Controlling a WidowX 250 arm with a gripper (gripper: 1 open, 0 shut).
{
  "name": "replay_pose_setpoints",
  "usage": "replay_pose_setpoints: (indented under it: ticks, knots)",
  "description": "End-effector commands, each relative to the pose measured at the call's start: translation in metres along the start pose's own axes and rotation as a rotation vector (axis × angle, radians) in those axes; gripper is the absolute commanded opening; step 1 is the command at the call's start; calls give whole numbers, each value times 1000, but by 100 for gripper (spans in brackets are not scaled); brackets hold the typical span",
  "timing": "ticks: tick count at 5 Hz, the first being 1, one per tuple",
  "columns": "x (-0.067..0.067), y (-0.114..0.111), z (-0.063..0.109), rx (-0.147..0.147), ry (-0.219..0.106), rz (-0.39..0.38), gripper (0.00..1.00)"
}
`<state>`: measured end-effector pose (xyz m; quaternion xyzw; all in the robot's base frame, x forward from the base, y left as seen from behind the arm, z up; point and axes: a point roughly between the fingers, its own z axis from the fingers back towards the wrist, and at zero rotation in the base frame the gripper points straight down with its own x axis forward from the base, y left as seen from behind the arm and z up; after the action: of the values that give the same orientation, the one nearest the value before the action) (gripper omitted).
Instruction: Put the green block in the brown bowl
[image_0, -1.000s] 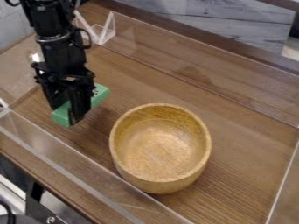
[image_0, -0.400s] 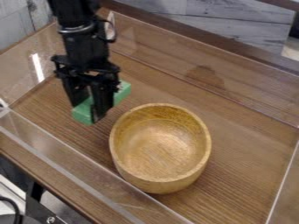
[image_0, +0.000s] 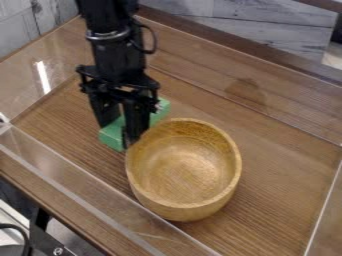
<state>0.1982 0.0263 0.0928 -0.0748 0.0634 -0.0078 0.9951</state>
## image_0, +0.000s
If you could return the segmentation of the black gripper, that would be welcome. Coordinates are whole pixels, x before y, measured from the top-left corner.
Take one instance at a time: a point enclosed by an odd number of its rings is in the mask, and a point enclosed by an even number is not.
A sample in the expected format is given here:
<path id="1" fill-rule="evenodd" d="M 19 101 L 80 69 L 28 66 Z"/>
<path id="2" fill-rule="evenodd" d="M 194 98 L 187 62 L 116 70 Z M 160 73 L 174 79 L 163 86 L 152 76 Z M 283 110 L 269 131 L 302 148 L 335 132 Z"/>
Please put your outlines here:
<path id="1" fill-rule="evenodd" d="M 151 112 L 156 112 L 159 83 L 146 74 L 146 56 L 154 54 L 156 45 L 144 48 L 139 28 L 118 31 L 86 32 L 91 44 L 92 65 L 79 65 L 82 92 L 88 95 L 91 108 L 100 127 L 120 117 L 123 104 L 124 146 L 130 147 L 150 128 Z"/>

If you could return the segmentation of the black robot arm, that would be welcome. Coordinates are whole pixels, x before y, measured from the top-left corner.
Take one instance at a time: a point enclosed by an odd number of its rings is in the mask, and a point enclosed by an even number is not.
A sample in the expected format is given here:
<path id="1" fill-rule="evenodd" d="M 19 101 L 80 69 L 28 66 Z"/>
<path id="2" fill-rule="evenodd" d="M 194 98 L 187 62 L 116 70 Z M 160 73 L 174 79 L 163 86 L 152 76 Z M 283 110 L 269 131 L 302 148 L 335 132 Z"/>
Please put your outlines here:
<path id="1" fill-rule="evenodd" d="M 124 151 L 140 139 L 158 112 L 160 84 L 146 73 L 143 31 L 148 28 L 135 14 L 138 0 L 80 0 L 86 39 L 94 63 L 80 65 L 80 91 L 87 94 L 100 126 L 99 138 Z"/>

